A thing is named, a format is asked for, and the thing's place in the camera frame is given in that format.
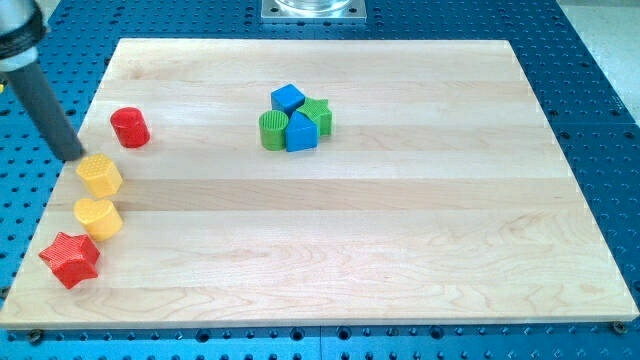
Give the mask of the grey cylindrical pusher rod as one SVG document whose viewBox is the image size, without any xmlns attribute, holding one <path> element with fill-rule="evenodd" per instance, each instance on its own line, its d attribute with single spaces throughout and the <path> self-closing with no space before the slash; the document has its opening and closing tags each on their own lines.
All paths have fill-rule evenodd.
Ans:
<svg viewBox="0 0 640 360">
<path fill-rule="evenodd" d="M 80 159 L 85 150 L 37 62 L 7 72 L 6 77 L 40 135 L 56 158 Z"/>
</svg>

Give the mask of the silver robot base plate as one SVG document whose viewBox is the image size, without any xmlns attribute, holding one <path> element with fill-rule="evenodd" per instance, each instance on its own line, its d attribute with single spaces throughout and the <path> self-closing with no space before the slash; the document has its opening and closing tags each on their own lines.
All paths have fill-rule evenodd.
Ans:
<svg viewBox="0 0 640 360">
<path fill-rule="evenodd" d="M 363 23 L 365 0 L 262 0 L 263 23 Z"/>
</svg>

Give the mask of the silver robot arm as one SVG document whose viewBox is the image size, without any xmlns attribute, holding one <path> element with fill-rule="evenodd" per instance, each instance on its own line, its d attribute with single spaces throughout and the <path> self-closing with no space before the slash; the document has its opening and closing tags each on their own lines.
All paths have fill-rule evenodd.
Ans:
<svg viewBox="0 0 640 360">
<path fill-rule="evenodd" d="M 55 157 L 73 161 L 84 155 L 84 148 L 38 63 L 37 45 L 46 32 L 35 1 L 1 0 L 1 77 Z"/>
</svg>

